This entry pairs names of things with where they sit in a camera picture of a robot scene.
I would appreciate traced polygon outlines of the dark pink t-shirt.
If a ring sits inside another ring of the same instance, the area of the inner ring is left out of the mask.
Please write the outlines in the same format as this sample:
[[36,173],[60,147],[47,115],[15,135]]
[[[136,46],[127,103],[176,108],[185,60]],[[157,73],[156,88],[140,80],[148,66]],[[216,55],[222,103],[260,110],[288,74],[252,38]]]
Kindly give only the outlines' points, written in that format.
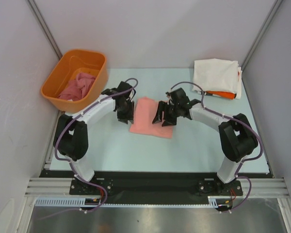
[[83,99],[92,87],[95,76],[81,72],[75,79],[68,82],[67,87],[59,94],[58,98],[67,101],[79,101]]

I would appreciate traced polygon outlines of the orange plastic basket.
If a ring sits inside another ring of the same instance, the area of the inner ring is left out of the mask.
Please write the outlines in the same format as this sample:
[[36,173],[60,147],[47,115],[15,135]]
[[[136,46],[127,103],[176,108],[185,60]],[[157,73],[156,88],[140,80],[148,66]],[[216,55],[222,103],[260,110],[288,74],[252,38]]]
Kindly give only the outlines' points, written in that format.
[[[79,73],[95,77],[88,94],[78,101],[59,99],[59,94]],[[94,102],[103,91],[107,81],[107,58],[97,51],[74,49],[66,52],[41,87],[42,96],[58,110],[76,113]]]

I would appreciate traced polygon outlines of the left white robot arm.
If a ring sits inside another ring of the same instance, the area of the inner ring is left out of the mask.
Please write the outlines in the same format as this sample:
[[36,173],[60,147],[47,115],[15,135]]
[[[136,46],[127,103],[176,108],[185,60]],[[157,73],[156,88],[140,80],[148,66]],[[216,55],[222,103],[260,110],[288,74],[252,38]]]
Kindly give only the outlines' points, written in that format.
[[115,88],[104,90],[98,99],[75,114],[63,114],[57,122],[54,136],[54,156],[59,161],[68,162],[75,176],[82,180],[81,189],[92,194],[97,190],[97,181],[90,165],[89,129],[108,113],[116,112],[117,119],[123,123],[133,122],[136,91],[118,91]]

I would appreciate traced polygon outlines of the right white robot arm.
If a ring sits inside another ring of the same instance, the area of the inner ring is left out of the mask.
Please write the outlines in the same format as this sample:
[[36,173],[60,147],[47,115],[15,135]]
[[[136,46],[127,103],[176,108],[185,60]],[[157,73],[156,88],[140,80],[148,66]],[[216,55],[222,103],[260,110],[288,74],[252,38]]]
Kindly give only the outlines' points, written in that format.
[[177,118],[201,122],[219,133],[224,160],[217,171],[214,190],[225,195],[231,190],[231,182],[237,177],[244,157],[250,155],[258,146],[256,133],[246,115],[239,113],[226,116],[203,107],[200,101],[193,100],[184,105],[172,105],[159,101],[153,124],[159,122],[163,127],[175,126]]

